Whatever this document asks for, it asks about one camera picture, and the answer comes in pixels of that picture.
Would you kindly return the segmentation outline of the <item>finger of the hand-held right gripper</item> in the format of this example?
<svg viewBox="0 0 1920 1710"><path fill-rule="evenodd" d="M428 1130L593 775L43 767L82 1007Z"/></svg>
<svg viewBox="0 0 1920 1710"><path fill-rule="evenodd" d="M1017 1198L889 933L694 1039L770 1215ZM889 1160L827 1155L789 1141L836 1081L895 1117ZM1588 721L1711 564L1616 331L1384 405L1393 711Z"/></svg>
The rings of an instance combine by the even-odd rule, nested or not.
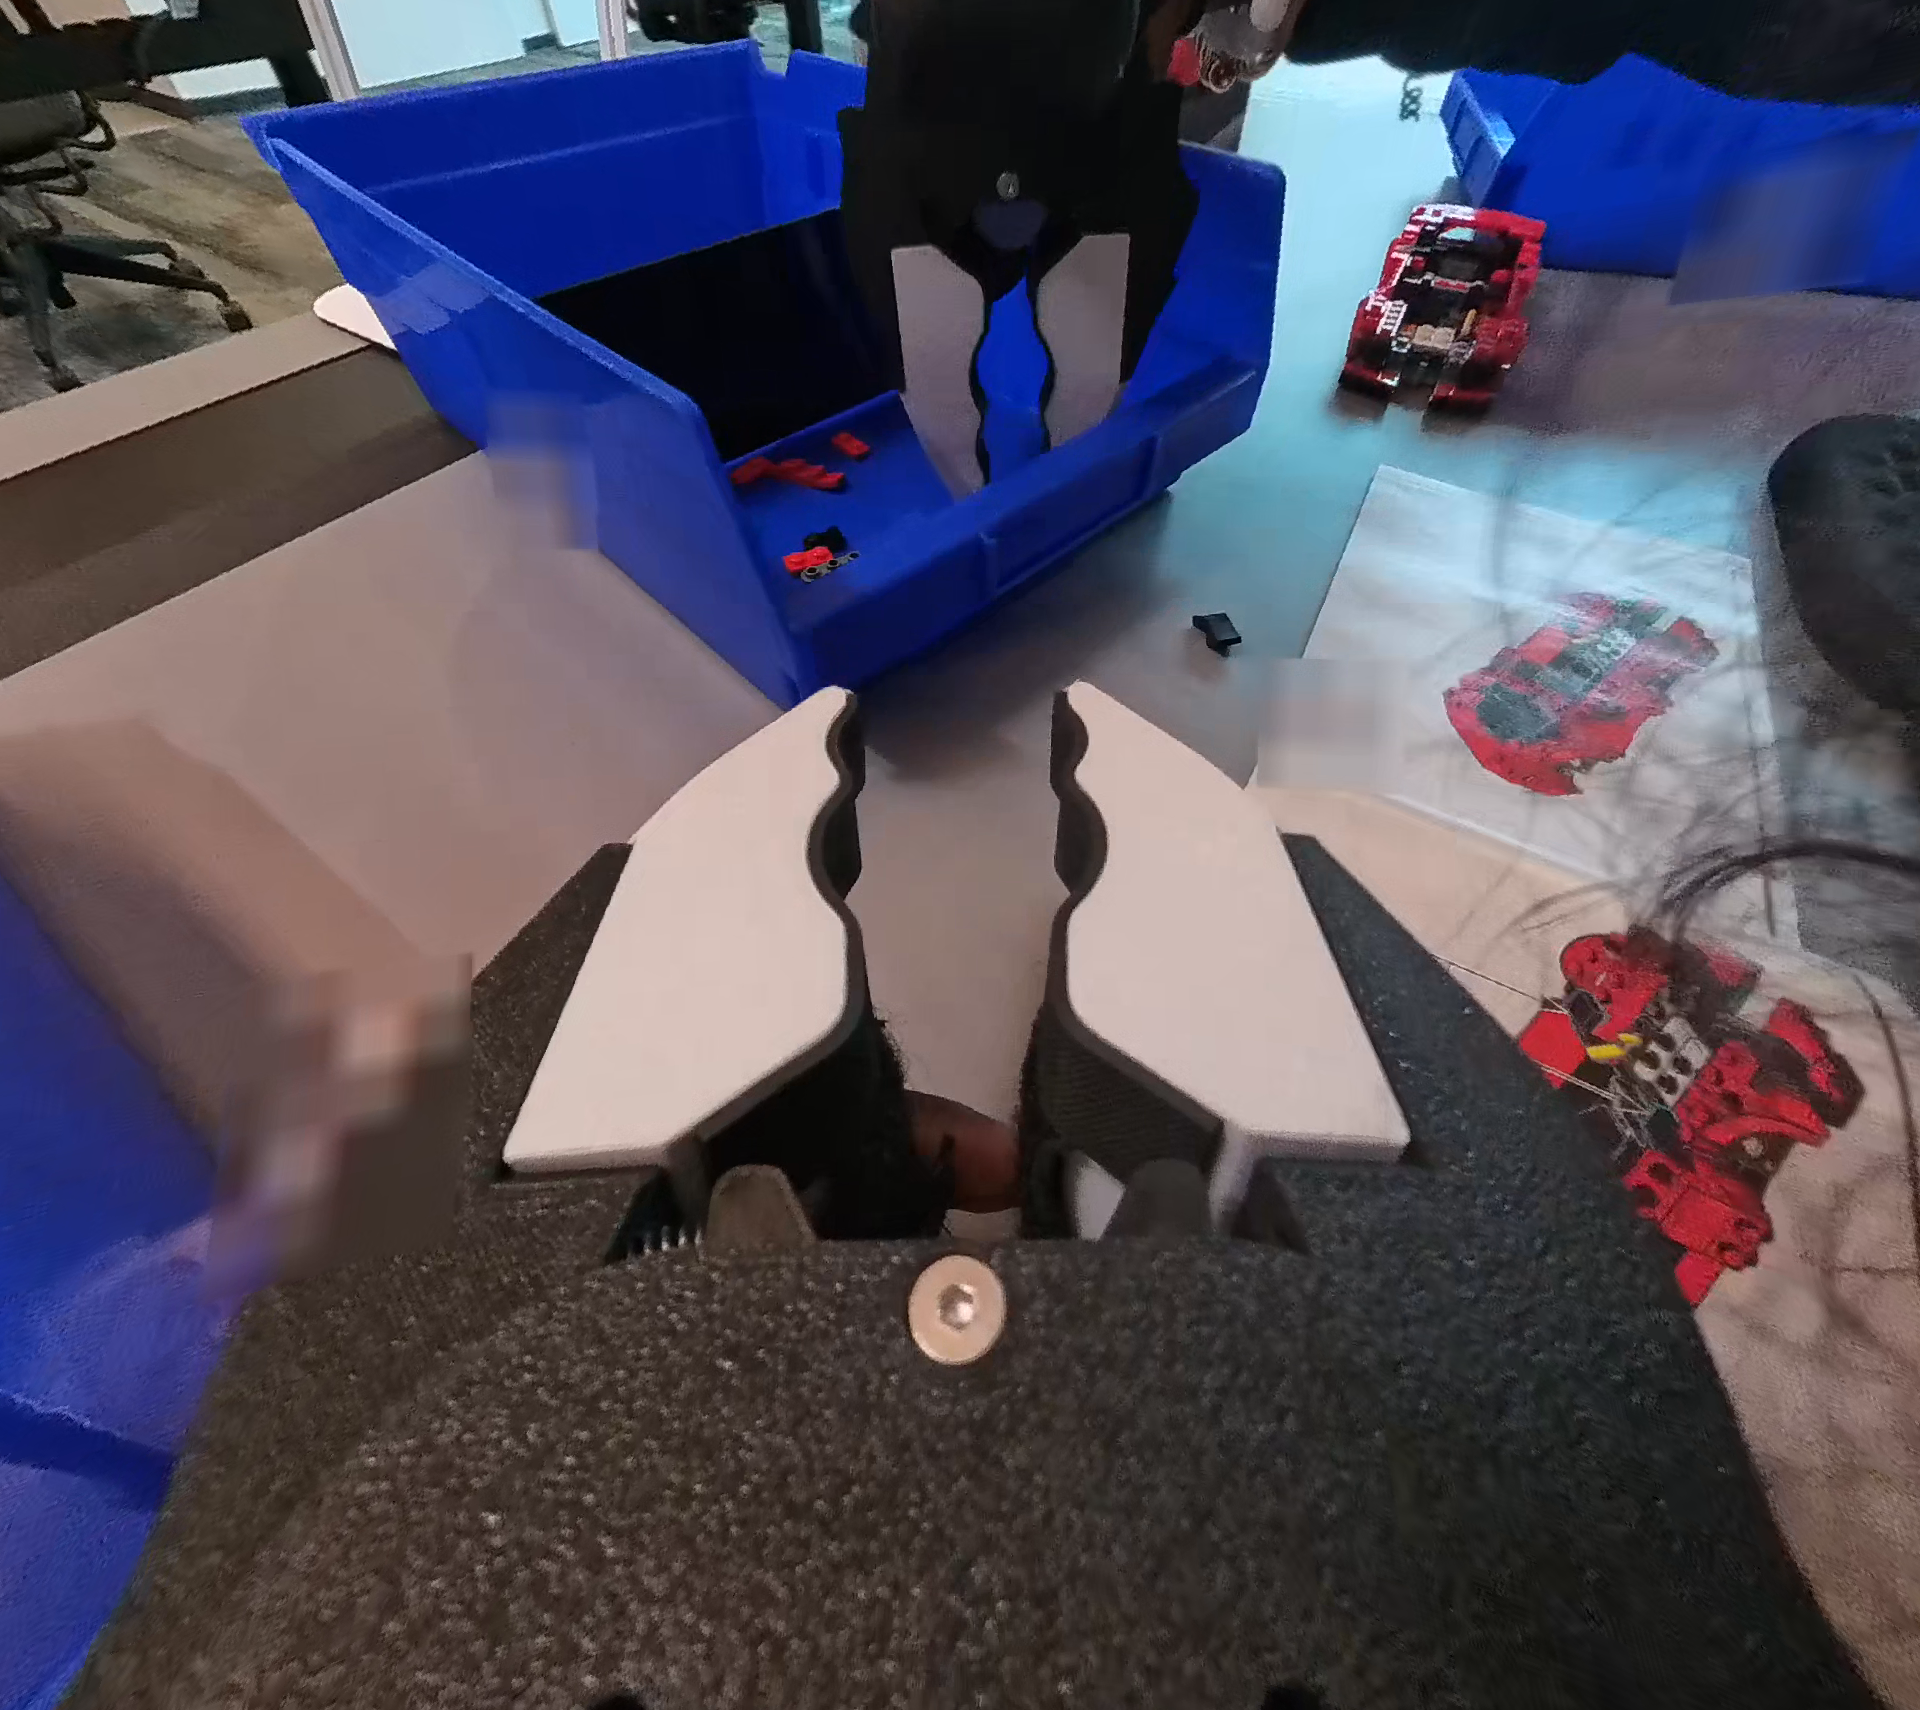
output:
<svg viewBox="0 0 1920 1710"><path fill-rule="evenodd" d="M934 475L952 499L973 499L993 479L987 395L978 353L990 329L980 283L939 249L918 243L890 255L901 348L901 401Z"/></svg>
<svg viewBox="0 0 1920 1710"><path fill-rule="evenodd" d="M994 483L1062 454L1119 409L1131 270L1124 232L1089 234L994 307L980 358Z"/></svg>

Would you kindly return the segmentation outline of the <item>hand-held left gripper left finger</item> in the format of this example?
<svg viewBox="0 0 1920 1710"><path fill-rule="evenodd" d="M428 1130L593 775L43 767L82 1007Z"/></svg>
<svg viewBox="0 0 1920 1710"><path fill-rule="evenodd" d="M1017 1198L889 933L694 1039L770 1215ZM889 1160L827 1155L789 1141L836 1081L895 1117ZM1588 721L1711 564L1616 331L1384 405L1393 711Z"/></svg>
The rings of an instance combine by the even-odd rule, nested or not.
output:
<svg viewBox="0 0 1920 1710"><path fill-rule="evenodd" d="M520 1185L770 1165L848 1186L878 1139L878 1033L853 914L859 703L831 686L634 833L498 1152Z"/></svg>

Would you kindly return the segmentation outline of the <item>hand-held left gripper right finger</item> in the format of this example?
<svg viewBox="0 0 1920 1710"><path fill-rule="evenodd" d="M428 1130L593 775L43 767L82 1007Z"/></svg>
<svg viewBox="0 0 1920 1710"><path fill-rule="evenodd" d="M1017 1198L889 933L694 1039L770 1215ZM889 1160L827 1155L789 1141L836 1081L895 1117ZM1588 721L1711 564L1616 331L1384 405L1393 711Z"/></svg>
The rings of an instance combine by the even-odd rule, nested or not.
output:
<svg viewBox="0 0 1920 1710"><path fill-rule="evenodd" d="M1068 1218L1142 1170L1237 1223L1272 1163L1393 1167L1412 1129L1272 814L1094 684L1054 699L1042 1142Z"/></svg>

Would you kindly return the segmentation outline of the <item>red toy brick car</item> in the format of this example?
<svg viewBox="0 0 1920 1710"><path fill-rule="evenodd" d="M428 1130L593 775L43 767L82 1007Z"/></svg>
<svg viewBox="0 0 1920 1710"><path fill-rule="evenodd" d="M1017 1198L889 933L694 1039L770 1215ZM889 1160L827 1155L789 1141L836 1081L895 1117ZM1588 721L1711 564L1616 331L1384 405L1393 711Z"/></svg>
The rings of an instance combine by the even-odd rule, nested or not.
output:
<svg viewBox="0 0 1920 1710"><path fill-rule="evenodd" d="M1414 206L1357 317L1341 386L1370 398L1424 391L1428 409L1489 411L1528 344L1543 221L1489 206Z"/></svg>

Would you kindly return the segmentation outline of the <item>white instruction booklet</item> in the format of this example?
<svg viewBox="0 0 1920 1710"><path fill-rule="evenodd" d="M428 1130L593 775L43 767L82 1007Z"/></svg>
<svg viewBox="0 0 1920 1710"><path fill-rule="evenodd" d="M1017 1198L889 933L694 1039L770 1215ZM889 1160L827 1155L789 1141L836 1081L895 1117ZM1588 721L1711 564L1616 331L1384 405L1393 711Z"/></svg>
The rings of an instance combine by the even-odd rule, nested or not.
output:
<svg viewBox="0 0 1920 1710"><path fill-rule="evenodd" d="M1788 1549L1885 1707L1916 1707L1916 1013L1811 949L1753 569L1381 471L1281 682L1256 798L1531 1061L1693 1308Z"/></svg>

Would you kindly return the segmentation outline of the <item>person's left hand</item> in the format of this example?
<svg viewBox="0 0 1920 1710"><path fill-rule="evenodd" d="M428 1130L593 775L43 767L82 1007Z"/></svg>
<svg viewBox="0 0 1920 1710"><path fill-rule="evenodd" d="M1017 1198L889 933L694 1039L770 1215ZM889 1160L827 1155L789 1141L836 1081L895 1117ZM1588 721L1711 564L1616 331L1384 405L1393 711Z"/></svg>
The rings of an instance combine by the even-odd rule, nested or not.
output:
<svg viewBox="0 0 1920 1710"><path fill-rule="evenodd" d="M950 1212L1001 1216L1022 1204L1022 1163L1012 1125L929 1093L907 1094L910 1147L939 1181Z"/></svg>

